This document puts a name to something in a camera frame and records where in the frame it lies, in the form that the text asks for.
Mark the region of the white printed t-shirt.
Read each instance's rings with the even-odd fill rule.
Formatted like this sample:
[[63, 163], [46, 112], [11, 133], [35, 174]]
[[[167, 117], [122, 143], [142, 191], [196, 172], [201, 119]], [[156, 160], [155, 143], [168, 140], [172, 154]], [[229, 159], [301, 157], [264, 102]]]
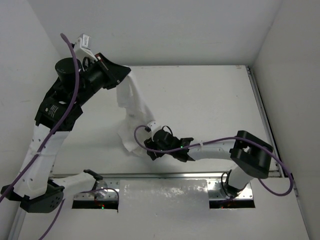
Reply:
[[116, 98], [118, 106], [125, 109], [125, 118], [117, 132], [123, 146], [136, 156], [146, 157], [147, 152], [137, 144], [134, 131], [138, 126], [147, 125], [156, 118], [147, 105], [133, 72], [116, 87]]

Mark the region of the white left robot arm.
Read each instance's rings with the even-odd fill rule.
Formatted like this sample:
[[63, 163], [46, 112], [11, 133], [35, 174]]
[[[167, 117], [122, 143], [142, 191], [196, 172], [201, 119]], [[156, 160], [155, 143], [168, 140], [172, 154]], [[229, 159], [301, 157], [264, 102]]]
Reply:
[[93, 191], [103, 180], [90, 169], [61, 179], [50, 177], [64, 140], [83, 113], [82, 106], [100, 89], [117, 87], [131, 72], [128, 66], [113, 63], [101, 53], [96, 58], [74, 61], [68, 57], [55, 64], [58, 77], [36, 113], [19, 179], [2, 187], [2, 199], [19, 202], [28, 213], [51, 213], [68, 196]]

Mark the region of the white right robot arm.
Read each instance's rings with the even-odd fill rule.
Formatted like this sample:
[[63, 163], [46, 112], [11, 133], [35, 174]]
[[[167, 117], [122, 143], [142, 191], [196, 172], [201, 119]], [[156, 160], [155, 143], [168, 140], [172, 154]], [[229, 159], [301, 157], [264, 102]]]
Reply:
[[236, 167], [227, 172], [220, 187], [229, 199], [236, 198], [252, 179], [268, 178], [271, 164], [268, 152], [273, 152], [270, 144], [245, 130], [239, 130], [235, 138], [211, 143], [192, 137], [177, 138], [160, 129], [143, 144], [153, 161], [165, 154], [183, 163], [204, 159], [233, 161]]

